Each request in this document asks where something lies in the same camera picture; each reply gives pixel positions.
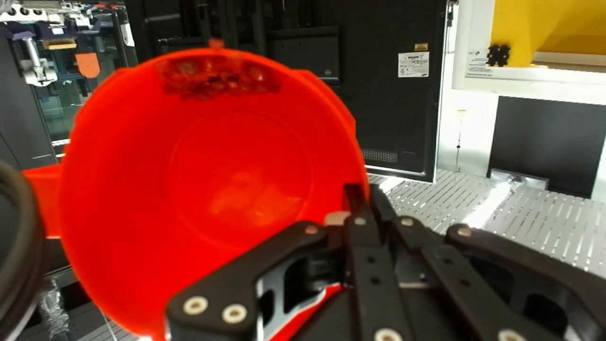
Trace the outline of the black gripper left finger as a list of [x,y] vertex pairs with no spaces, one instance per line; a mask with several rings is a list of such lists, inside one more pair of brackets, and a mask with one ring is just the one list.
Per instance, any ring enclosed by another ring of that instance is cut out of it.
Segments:
[[375,185],[343,193],[343,223],[295,221],[174,293],[170,341],[405,341],[394,208]]

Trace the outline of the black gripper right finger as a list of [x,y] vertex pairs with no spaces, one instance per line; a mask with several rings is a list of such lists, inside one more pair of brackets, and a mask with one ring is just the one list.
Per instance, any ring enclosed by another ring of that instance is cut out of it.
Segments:
[[606,341],[606,280],[506,236],[436,232],[371,187],[403,293],[426,293],[458,341]]

